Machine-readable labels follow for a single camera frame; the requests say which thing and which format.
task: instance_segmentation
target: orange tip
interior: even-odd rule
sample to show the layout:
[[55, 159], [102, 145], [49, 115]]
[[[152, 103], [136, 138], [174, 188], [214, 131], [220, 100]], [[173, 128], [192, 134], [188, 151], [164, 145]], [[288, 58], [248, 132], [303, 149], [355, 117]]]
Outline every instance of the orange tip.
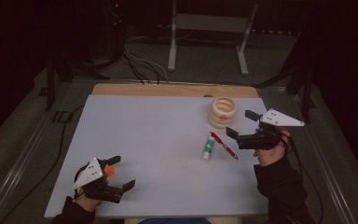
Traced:
[[114, 166], [106, 166], [104, 171], [108, 174], [108, 175], [113, 175], [115, 173], [115, 167]]

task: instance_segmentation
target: table surface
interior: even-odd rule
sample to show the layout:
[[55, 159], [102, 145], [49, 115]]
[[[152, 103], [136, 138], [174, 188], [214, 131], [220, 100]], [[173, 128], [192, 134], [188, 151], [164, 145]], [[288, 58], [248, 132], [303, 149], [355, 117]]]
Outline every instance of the table surface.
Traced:
[[[238, 150], [235, 140], [208, 120], [212, 97], [228, 96], [239, 106], [232, 125], [241, 134], [257, 124], [245, 109], [266, 108], [249, 87], [98, 84], [89, 96], [68, 149], [45, 217], [55, 217], [64, 197], [72, 195], [76, 170], [93, 157], [119, 155], [109, 185], [136, 179], [120, 204], [105, 202], [97, 217], [213, 217], [267, 213], [267, 200], [256, 189], [252, 151]], [[239, 156], [217, 143], [209, 162], [201, 161], [209, 131], [216, 132]]]

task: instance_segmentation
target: glue stick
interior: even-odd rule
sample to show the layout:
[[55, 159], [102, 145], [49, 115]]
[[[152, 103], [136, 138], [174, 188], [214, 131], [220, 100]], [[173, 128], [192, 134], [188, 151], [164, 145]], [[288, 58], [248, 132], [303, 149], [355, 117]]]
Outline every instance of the glue stick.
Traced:
[[211, 157], [213, 144], [214, 144], [214, 138], [212, 136], [210, 136], [208, 138], [208, 140], [206, 141], [205, 149], [204, 149], [204, 151], [202, 153], [201, 159], [203, 161], [208, 161], [209, 158]]

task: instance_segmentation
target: hand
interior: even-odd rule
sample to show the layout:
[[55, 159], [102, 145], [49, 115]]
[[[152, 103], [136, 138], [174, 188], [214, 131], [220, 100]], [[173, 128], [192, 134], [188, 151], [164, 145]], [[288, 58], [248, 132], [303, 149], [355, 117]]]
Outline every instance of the hand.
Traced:
[[79, 189], [77, 194], [79, 196], [75, 199], [75, 202], [88, 212], [93, 212], [102, 202], [101, 200], [88, 198], [83, 189]]
[[[289, 131], [284, 127], [276, 127], [276, 130], [283, 133], [282, 139], [287, 143], [288, 139], [286, 137], [290, 136]], [[268, 166], [275, 161], [280, 160], [284, 156], [285, 151], [285, 144], [280, 141], [277, 146], [272, 149], [265, 150], [265, 149], [257, 149], [255, 150], [254, 157], [258, 157], [260, 162], [260, 166]]]

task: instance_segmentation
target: cable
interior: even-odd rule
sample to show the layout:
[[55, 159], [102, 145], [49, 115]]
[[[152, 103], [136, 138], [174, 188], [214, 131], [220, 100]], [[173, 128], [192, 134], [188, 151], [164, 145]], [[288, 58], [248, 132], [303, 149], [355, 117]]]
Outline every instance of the cable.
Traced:
[[129, 59], [129, 60], [132, 61], [133, 63], [136, 63], [136, 64], [142, 66], [143, 68], [145, 68], [145, 69], [147, 69], [147, 70], [153, 72], [154, 74], [156, 74], [156, 75], [157, 75], [158, 84], [159, 84], [159, 79], [160, 79], [161, 77], [162, 77], [165, 81], [167, 81], [167, 82], [169, 83], [169, 81], [168, 81], [165, 77], [163, 77], [162, 75], [160, 75], [160, 74], [158, 73], [158, 71], [156, 70], [156, 68], [155, 68], [154, 66], [152, 66], [149, 62], [144, 62], [144, 63], [146, 63], [146, 64], [148, 65], [148, 67], [146, 67], [146, 66], [144, 66], [143, 64], [137, 63], [137, 62], [134, 61], [134, 60], [131, 60], [131, 59]]
[[117, 60], [110, 60], [106, 63], [100, 63], [100, 64], [96, 64], [93, 65], [92, 68], [95, 70], [98, 70], [99, 72], [103, 72], [106, 71], [107, 69], [115, 66], [119, 61], [119, 58], [117, 58]]
[[161, 70], [164, 72], [165, 80], [167, 81], [168, 84], [171, 84], [170, 81], [168, 80], [167, 72], [165, 71], [165, 69], [164, 69], [161, 65], [159, 65], [159, 64], [157, 64], [157, 63], [150, 62], [150, 61], [148, 61], [148, 60], [145, 60], [145, 59], [142, 59], [142, 58], [139, 58], [139, 57], [133, 55], [132, 53], [130, 53], [130, 52], [128, 51], [128, 49], [127, 49], [127, 47], [126, 47], [125, 45], [124, 45], [124, 50], [126, 50], [126, 51], [130, 54], [131, 57], [133, 57], [133, 58], [135, 58], [135, 59], [137, 59], [137, 60], [140, 60], [140, 61], [143, 61], [143, 62], [146, 62], [146, 63], [152, 63], [152, 64], [158, 66], [159, 68], [161, 68]]
[[148, 38], [149, 36], [147, 36], [147, 35], [138, 35], [138, 36], [135, 36], [135, 37], [133, 37], [133, 38], [131, 38], [131, 39], [127, 39], [126, 40], [126, 42], [128, 43], [128, 42], [132, 42], [132, 41], [134, 41], [134, 40], [138, 40], [138, 39], [143, 39], [143, 38]]
[[[70, 113], [68, 119], [72, 119], [72, 117], [74, 116], [75, 112], [76, 112], [77, 110], [81, 109], [82, 107], [83, 107], [83, 105], [80, 106], [80, 107], [78, 107], [78, 108], [76, 108], [75, 110], [73, 110], [73, 111]], [[59, 159], [60, 159], [60, 157], [61, 157], [61, 154], [62, 154], [63, 138], [64, 138], [64, 134], [65, 134], [66, 124], [67, 124], [67, 122], [65, 122], [65, 123], [63, 124], [63, 126], [62, 126], [59, 153], [58, 153], [58, 155], [57, 155], [55, 161], [54, 161], [53, 164], [51, 165], [51, 167], [48, 169], [48, 172], [42, 177], [42, 179], [39, 180], [39, 182], [38, 182], [36, 185], [34, 185], [33, 188], [31, 188], [31, 189], [25, 194], [24, 197], [22, 197], [17, 203], [15, 203], [15, 204], [13, 205], [13, 207], [5, 214], [5, 216], [2, 218], [2, 220], [0, 221], [0, 224], [5, 223], [5, 221], [7, 220], [7, 218], [16, 210], [16, 208], [18, 208], [19, 205], [20, 205], [26, 198], [28, 198], [28, 196], [30, 196], [31, 193], [34, 192], [34, 190], [36, 190], [36, 189], [43, 183], [43, 181], [45, 181], [45, 179], [50, 175], [50, 173], [51, 173], [51, 172], [54, 170], [54, 168], [56, 167], [56, 165], [57, 165], [57, 163], [58, 163], [58, 161], [59, 161]]]
[[148, 83], [151, 83], [150, 80], [139, 73], [139, 71], [132, 65], [131, 60], [127, 57], [127, 55], [123, 54], [123, 57], [127, 60], [127, 64], [129, 65], [130, 69], [132, 70], [133, 74], [138, 77], [138, 79], [142, 82], [142, 84], [145, 84], [142, 77], [147, 79]]
[[[264, 40], [264, 33], [261, 35], [261, 41], [260, 42], [263, 42]], [[260, 62], [261, 62], [261, 55], [263, 53], [263, 50], [261, 49], [261, 46], [259, 45], [259, 53], [258, 53], [258, 59], [257, 59], [257, 62], [255, 63], [255, 68], [254, 68], [254, 72], [253, 72], [253, 77], [252, 77], [252, 80], [251, 80], [251, 85], [253, 85], [253, 82], [255, 80], [255, 71], [257, 70], [258, 68], [258, 65], [260, 65]]]
[[313, 182], [312, 178], [310, 177], [310, 174], [308, 173], [308, 171], [305, 168], [304, 164], [301, 162], [301, 160], [299, 158], [299, 155], [298, 155], [298, 151], [297, 151], [297, 148], [296, 148], [295, 141], [293, 140], [292, 137], [289, 137], [289, 144], [292, 147], [292, 150], [295, 152], [296, 159], [297, 159], [297, 162], [298, 162], [298, 167], [299, 167], [299, 170], [300, 170], [300, 173], [301, 173], [301, 178], [303, 178], [302, 172], [304, 171], [305, 175], [310, 180], [310, 183], [312, 184], [312, 187], [315, 189], [315, 192], [316, 192], [316, 194], [318, 196], [319, 204], [321, 206], [321, 216], [319, 218], [318, 223], [322, 223], [322, 220], [324, 219], [324, 204], [322, 202], [321, 194], [320, 194], [319, 190], [316, 188], [316, 185]]
[[74, 198], [72, 198], [72, 200], [76, 200], [78, 199], [80, 196], [82, 196], [84, 194], [84, 192], [81, 192], [80, 194], [77, 194]]
[[231, 57], [223, 66], [221, 66], [219, 68], [219, 70], [217, 70], [216, 72], [216, 78], [214, 79], [214, 84], [217, 85], [217, 84], [225, 84], [225, 83], [229, 83], [229, 84], [234, 84], [234, 85], [243, 85], [242, 83], [239, 83], [239, 82], [229, 82], [229, 81], [223, 81], [221, 83], [217, 83], [217, 79], [219, 79], [219, 76], [221, 74], [221, 72], [223, 71], [223, 69], [225, 69], [230, 63], [233, 62], [234, 59], [237, 58], [237, 55]]
[[157, 75], [157, 84], [159, 84], [159, 79], [161, 77], [161, 75], [158, 73], [158, 71], [156, 70], [155, 67], [153, 67], [150, 63], [147, 63], [147, 65], [149, 65], [149, 67], [146, 67], [145, 65], [141, 64], [141, 63], [137, 63], [136, 61], [134, 60], [131, 60], [129, 58], [127, 58], [128, 60], [132, 61], [133, 63], [136, 63], [138, 64], [139, 66], [142, 66], [144, 69], [147, 69], [149, 70], [150, 72], [154, 73]]

